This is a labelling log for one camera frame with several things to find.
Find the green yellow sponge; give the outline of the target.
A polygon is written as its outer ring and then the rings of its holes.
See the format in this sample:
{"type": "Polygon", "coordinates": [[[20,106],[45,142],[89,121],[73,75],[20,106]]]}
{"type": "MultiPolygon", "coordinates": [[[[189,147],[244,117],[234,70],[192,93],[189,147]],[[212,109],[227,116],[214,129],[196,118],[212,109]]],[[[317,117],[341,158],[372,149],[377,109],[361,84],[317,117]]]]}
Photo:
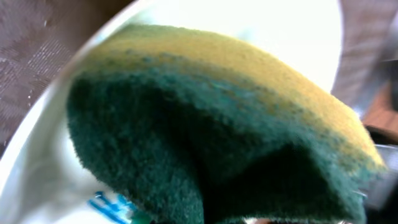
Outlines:
{"type": "Polygon", "coordinates": [[[161,223],[364,223],[384,170],[354,111],[225,35],[129,25],[97,46],[67,99],[82,166],[161,223]]]}

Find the white plate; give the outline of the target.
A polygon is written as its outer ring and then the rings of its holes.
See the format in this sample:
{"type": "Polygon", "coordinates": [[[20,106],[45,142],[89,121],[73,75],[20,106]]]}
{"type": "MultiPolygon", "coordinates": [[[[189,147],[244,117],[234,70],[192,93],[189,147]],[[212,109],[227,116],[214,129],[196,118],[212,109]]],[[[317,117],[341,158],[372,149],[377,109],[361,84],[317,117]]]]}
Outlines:
{"type": "Polygon", "coordinates": [[[117,197],[81,168],[65,122],[68,71],[128,23],[208,30],[249,42],[331,90],[340,60],[338,1],[130,1],[70,58],[1,151],[2,223],[109,223],[88,205],[117,197]]]}

